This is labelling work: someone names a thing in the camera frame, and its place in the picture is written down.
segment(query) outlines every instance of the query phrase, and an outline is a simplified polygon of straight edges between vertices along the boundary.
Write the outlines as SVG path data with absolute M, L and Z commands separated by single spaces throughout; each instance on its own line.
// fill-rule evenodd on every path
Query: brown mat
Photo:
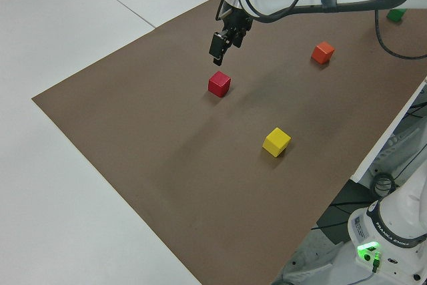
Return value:
M 268 284 L 427 74 L 374 39 L 373 13 L 256 23 L 207 92 L 207 3 L 34 98 L 203 285 Z M 384 38 L 421 53 L 426 14 Z M 329 65 L 315 44 L 336 47 Z M 292 136 L 283 157 L 262 143 Z

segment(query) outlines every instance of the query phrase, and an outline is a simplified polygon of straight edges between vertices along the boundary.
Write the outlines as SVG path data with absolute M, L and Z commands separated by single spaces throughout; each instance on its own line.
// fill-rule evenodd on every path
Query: white robot link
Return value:
M 253 20 L 271 23 L 296 13 L 374 10 L 378 21 L 381 9 L 426 7 L 427 0 L 221 0 L 216 19 L 223 21 L 224 28 L 214 33 L 209 53 L 213 62 L 221 65 L 229 47 L 240 47 Z M 342 254 L 351 253 L 359 267 L 372 271 L 370 277 L 376 273 L 389 284 L 405 285 L 427 279 L 426 173 L 424 162 L 401 188 L 350 216 L 352 241 L 343 247 Z

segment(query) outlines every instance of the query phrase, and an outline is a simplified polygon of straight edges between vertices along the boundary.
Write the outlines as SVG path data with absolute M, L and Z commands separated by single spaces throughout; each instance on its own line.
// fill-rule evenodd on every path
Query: cube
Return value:
M 406 9 L 392 9 L 388 12 L 387 18 L 389 20 L 394 21 L 395 23 L 398 23 L 402 20 L 403 15 L 405 14 Z
M 276 127 L 271 133 L 268 134 L 262 147 L 267 150 L 274 157 L 278 157 L 288 146 L 291 137 L 283 132 L 280 128 Z
M 232 79 L 226 74 L 217 71 L 210 79 L 207 85 L 207 90 L 214 93 L 218 97 L 224 97 L 230 88 Z
M 312 58 L 320 64 L 327 63 L 334 53 L 335 48 L 333 48 L 329 43 L 324 41 L 316 46 L 313 50 Z

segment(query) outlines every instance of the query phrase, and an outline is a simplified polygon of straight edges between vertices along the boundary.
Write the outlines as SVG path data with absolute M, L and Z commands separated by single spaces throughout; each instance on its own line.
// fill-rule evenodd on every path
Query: orange cube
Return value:
M 333 48 L 329 43 L 324 41 L 316 46 L 313 50 L 312 58 L 320 64 L 327 63 L 334 53 L 335 48 Z

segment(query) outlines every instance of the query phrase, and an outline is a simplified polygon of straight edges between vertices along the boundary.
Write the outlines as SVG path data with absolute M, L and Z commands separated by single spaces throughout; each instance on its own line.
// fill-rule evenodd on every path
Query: brown object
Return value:
M 221 70 L 234 85 L 218 98 L 206 80 L 218 70 L 208 50 L 219 1 L 33 100 L 203 285 L 268 285 L 422 83 L 426 62 L 383 51 L 371 12 L 289 16 L 254 23 L 229 49 Z M 398 28 L 383 23 L 383 39 L 421 54 L 426 19 L 408 11 Z M 310 59 L 325 39 L 339 49 L 328 66 Z M 273 158 L 262 142 L 276 126 L 292 144 Z

